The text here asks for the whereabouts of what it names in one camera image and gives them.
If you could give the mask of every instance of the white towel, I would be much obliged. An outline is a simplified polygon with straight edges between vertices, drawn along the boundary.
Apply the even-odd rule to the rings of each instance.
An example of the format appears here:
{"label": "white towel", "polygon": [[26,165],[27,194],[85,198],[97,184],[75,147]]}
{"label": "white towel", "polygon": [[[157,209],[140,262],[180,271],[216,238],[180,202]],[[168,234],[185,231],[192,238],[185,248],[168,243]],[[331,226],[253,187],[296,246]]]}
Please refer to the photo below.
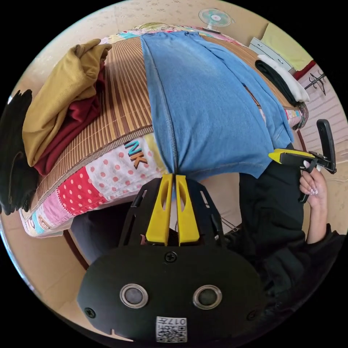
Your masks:
{"label": "white towel", "polygon": [[273,68],[285,81],[287,86],[290,89],[290,92],[294,96],[295,100],[297,102],[309,102],[309,95],[306,92],[306,90],[298,83],[298,81],[288,72],[286,71],[282,66],[280,66],[276,61],[274,61],[272,58],[260,54],[257,56],[258,59],[269,65],[271,68]]}

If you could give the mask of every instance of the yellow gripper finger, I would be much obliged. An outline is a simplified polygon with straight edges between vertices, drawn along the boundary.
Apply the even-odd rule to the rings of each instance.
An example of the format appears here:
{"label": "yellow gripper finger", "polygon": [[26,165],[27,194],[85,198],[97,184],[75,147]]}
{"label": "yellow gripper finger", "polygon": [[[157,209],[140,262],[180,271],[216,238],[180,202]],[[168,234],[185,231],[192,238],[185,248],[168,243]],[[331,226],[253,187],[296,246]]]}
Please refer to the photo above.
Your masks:
{"label": "yellow gripper finger", "polygon": [[194,243],[199,240],[199,232],[192,202],[184,175],[176,176],[177,213],[179,245],[183,243]]}
{"label": "yellow gripper finger", "polygon": [[146,232],[146,239],[151,243],[168,244],[172,189],[173,174],[164,174]]}

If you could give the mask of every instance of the coat rack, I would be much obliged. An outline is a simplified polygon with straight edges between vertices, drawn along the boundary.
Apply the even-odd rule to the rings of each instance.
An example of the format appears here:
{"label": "coat rack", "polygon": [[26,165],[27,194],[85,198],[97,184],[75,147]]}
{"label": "coat rack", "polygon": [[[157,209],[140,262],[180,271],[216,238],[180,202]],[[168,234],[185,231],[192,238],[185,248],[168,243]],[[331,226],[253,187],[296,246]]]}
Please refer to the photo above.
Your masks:
{"label": "coat rack", "polygon": [[315,84],[317,84],[319,86],[319,88],[321,89],[321,91],[324,93],[324,95],[326,95],[325,86],[324,86],[324,83],[326,82],[325,81],[326,75],[323,72],[320,73],[319,70],[318,70],[318,74],[319,74],[319,77],[310,73],[310,76],[308,77],[310,84],[307,85],[304,89],[306,90],[307,88],[309,88],[311,86],[313,86],[315,89],[317,89],[318,87],[315,86]]}

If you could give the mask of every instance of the drawer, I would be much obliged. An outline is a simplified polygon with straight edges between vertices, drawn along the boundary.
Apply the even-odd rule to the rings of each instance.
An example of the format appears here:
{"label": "drawer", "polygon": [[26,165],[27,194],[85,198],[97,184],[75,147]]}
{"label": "drawer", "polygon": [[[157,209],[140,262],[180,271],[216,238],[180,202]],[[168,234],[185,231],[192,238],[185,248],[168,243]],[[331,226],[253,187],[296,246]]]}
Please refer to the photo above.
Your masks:
{"label": "drawer", "polygon": [[270,58],[272,58],[274,61],[276,61],[280,66],[282,66],[286,71],[290,71],[292,69],[292,66],[285,61],[278,53],[273,51],[271,48],[269,48],[267,45],[262,43],[259,39],[253,37],[253,39],[250,42],[250,46],[257,47],[259,50],[261,50],[263,53],[266,54]]}
{"label": "drawer", "polygon": [[259,48],[258,46],[254,46],[252,43],[249,45],[249,48],[251,50],[253,50],[254,52],[256,52],[257,54],[265,54],[265,55],[268,55],[266,54],[266,52],[262,51],[261,48]]}

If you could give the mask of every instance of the sticker label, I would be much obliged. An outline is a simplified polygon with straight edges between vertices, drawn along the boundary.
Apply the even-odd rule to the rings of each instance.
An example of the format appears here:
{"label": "sticker label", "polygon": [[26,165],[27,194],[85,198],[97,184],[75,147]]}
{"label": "sticker label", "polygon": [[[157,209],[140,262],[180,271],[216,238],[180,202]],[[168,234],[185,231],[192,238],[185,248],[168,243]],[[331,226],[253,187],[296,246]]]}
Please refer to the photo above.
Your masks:
{"label": "sticker label", "polygon": [[186,318],[156,318],[156,341],[161,343],[187,342]]}

